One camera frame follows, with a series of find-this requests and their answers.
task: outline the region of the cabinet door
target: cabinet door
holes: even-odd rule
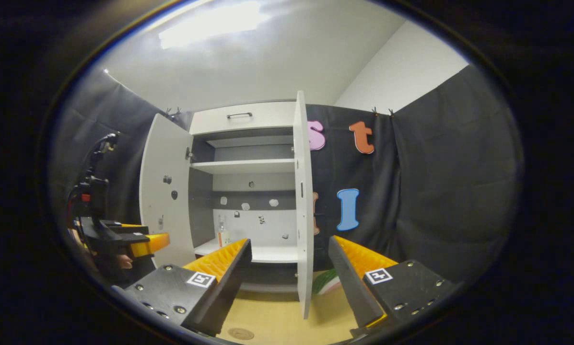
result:
[[[297,93],[293,121],[295,158],[295,208],[297,223],[297,293],[304,319],[313,292],[313,171],[310,163],[308,117],[304,92]]]
[[[151,234],[169,233],[170,245],[155,253],[157,266],[195,260],[188,220],[188,169],[193,136],[155,115],[140,170],[140,217]]]

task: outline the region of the white cabinet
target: white cabinet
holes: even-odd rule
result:
[[[252,262],[276,264],[277,269],[297,266],[296,288],[307,318],[313,280],[312,192],[303,92],[295,102],[196,112],[190,133],[155,116],[142,158],[140,214],[151,233],[170,234],[171,244],[155,256],[158,265],[185,265],[195,255],[219,249],[215,233],[221,216],[233,241],[250,238]],[[231,204],[218,206],[223,194]],[[249,195],[284,199],[276,209],[264,199],[247,210],[241,201]]]

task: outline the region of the ceiling light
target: ceiling light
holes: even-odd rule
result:
[[[196,15],[159,33],[161,48],[185,46],[215,35],[255,30],[260,22],[269,18],[259,13],[259,7],[256,2],[243,2]]]

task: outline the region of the white shelf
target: white shelf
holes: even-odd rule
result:
[[[197,255],[208,255],[218,250],[219,241],[216,238],[195,247]],[[297,262],[297,247],[252,246],[252,262],[263,264],[293,264]]]
[[[295,159],[210,161],[193,163],[191,168],[213,175],[292,173],[295,171]]]

